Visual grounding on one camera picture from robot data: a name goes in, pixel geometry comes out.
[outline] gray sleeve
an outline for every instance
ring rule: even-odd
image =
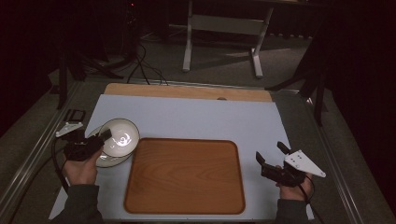
[[[276,224],[306,224],[309,223],[306,214],[306,203],[294,200],[277,201]]]
[[[104,223],[97,209],[99,186],[75,185],[68,190],[64,210],[51,223]]]

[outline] metal leg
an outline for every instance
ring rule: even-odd
[[[252,57],[252,61],[253,61],[254,72],[255,72],[257,78],[263,77],[262,65],[260,63],[259,53],[260,53],[260,49],[262,48],[262,41],[265,38],[265,33],[267,32],[267,28],[270,23],[270,19],[271,19],[273,11],[274,11],[273,7],[268,8],[265,20],[262,22],[262,29],[260,30],[259,41],[256,45],[256,48],[251,49],[251,57]]]
[[[192,1],[189,2],[189,17],[187,20],[187,44],[186,44],[186,51],[184,52],[184,62],[183,62],[183,72],[190,71],[190,64],[191,64],[191,17],[192,17]]]

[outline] wooden tray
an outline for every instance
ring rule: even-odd
[[[124,201],[137,214],[240,214],[245,209],[238,150],[220,140],[143,138]]]

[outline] cable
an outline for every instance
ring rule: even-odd
[[[68,161],[68,159],[66,159],[66,160],[64,160],[64,164],[62,165],[62,168],[61,168],[61,170],[63,170],[64,169],[64,166],[66,165],[66,162]]]
[[[140,46],[145,52],[147,52],[146,48],[145,48],[143,45],[139,44],[139,46]],[[166,85],[169,86],[168,82],[166,81],[166,78],[163,76],[163,73],[161,72],[160,69],[154,68],[154,67],[152,67],[151,65],[149,65],[149,64],[144,60],[144,58],[142,58],[141,62],[142,62],[143,65],[145,65],[147,68],[151,69],[154,73],[156,73],[156,74],[159,76],[159,78],[160,78],[160,85],[162,85],[162,84],[163,84],[163,81],[165,81]]]
[[[62,187],[64,187],[64,191],[67,193],[69,189],[69,184],[67,184],[66,179],[64,178],[64,174],[62,173],[61,168],[59,168],[58,161],[56,160],[56,153],[55,153],[55,145],[58,141],[58,138],[55,138],[52,142],[51,146],[51,158],[53,161],[53,165],[55,167],[55,173],[58,176],[59,180],[61,181]]]
[[[62,151],[62,148],[60,148],[60,149],[58,149],[57,151],[55,151],[55,155],[58,154],[60,151]],[[29,181],[28,184],[26,185],[26,187],[25,187],[25,189],[24,189],[24,191],[23,191],[23,194],[22,194],[22,196],[20,197],[20,200],[18,201],[18,203],[17,203],[17,205],[16,205],[16,207],[15,207],[14,213],[12,214],[12,217],[11,217],[11,219],[9,220],[8,224],[11,224],[11,223],[14,221],[14,218],[15,218],[15,216],[17,215],[17,213],[18,213],[18,211],[19,211],[19,209],[20,209],[20,207],[21,207],[22,201],[23,201],[24,197],[26,196],[27,191],[28,191],[29,188],[32,186],[32,184],[33,184],[35,178],[38,176],[38,174],[41,172],[41,170],[47,165],[47,163],[49,163],[49,161],[50,161],[51,159],[52,159],[52,156],[49,157],[48,159],[46,159],[46,160],[43,162],[43,164],[41,164],[41,166],[37,169],[37,171],[35,172],[35,174],[33,175],[33,177],[30,179],[30,181]]]
[[[139,56],[137,55],[137,65],[136,65],[136,67],[134,68],[134,70],[132,70],[131,74],[128,76],[128,79],[127,79],[126,83],[129,83],[129,81],[131,80],[131,77],[134,75],[134,72],[136,71],[136,69],[137,69],[139,66],[141,66],[142,61],[143,61],[143,60],[145,59],[145,57],[146,57],[146,49],[145,49],[141,44],[139,44],[139,46],[143,48],[142,60],[139,60]]]
[[[313,189],[314,189],[314,191],[312,192],[311,197],[308,197],[308,195],[306,194],[306,192],[305,192],[303,186],[299,185],[298,187],[299,187],[299,189],[301,190],[301,192],[303,193],[303,195],[304,195],[304,197],[305,197],[305,202],[306,202],[306,204],[309,204],[309,205],[311,206],[312,212],[315,214],[315,216],[317,216],[317,218],[318,218],[318,220],[320,221],[320,223],[324,224],[324,221],[323,221],[323,219],[321,218],[320,214],[318,213],[318,211],[315,209],[315,207],[314,207],[314,206],[312,205],[312,203],[311,203],[312,196],[313,196],[313,194],[315,193],[315,185],[314,185],[314,182],[313,182],[312,179],[309,178],[308,176],[307,176],[307,178],[308,178],[309,181],[311,182],[311,184],[312,184],[312,186],[313,186]]]
[[[148,80],[148,78],[146,77],[146,73],[145,73],[145,70],[143,69],[142,62],[143,62],[143,58],[140,59],[140,64],[139,64],[140,71],[142,72],[143,78],[146,80],[146,82],[147,82],[148,85],[149,85],[149,80]]]

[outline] wooden edge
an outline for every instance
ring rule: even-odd
[[[225,99],[231,101],[273,102],[268,91],[231,88],[158,86],[110,83],[105,89],[109,95],[132,95],[189,99]]]

